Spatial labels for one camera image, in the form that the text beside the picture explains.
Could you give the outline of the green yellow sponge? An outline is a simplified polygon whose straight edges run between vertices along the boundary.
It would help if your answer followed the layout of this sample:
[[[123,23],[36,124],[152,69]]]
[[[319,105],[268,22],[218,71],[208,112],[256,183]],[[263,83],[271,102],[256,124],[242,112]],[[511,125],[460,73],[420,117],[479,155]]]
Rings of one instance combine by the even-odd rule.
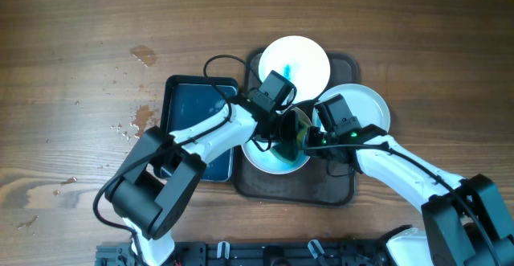
[[[302,157],[302,145],[309,123],[296,122],[294,125],[282,125],[279,130],[280,140],[271,147],[271,153],[280,161],[293,165]]]

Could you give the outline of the white plate blue smear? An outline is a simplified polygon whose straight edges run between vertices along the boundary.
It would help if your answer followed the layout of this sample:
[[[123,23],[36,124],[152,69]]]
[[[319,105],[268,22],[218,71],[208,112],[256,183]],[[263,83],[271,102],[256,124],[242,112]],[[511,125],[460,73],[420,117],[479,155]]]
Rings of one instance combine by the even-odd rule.
[[[390,111],[383,98],[373,89],[360,84],[340,84],[323,93],[319,102],[341,95],[346,107],[343,116],[346,122],[334,129],[335,133],[349,133],[368,125],[376,125],[386,133],[390,130]]]

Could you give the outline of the white plate blue dot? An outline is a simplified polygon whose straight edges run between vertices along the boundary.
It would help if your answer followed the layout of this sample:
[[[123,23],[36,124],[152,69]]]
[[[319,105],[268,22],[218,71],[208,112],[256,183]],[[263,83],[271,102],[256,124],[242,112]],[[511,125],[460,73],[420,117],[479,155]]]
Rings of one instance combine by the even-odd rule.
[[[264,81],[275,71],[297,89],[294,104],[318,97],[328,85],[330,62],[324,49],[313,40],[291,35],[277,39],[259,60],[259,78]]]

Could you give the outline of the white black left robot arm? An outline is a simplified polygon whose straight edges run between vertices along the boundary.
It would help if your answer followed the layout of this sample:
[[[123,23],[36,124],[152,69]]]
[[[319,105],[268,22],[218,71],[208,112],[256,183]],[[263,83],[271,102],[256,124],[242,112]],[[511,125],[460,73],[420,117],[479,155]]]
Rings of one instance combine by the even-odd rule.
[[[273,145],[286,141],[294,148],[298,121],[295,111],[280,113],[267,97],[235,96],[187,129],[148,129],[99,193],[124,220],[119,227],[130,231],[138,261],[162,265],[171,256],[171,229],[209,163],[254,137],[266,137]]]

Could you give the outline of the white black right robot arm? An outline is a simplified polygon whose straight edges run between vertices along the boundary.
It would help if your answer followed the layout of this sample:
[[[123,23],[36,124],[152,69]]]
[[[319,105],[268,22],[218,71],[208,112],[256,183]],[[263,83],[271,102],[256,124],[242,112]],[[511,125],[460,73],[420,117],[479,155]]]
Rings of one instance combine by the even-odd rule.
[[[340,134],[312,127],[300,144],[308,155],[348,162],[383,182],[422,214],[423,230],[404,227],[386,239],[390,264],[513,263],[513,219],[490,178],[441,170],[376,125]]]

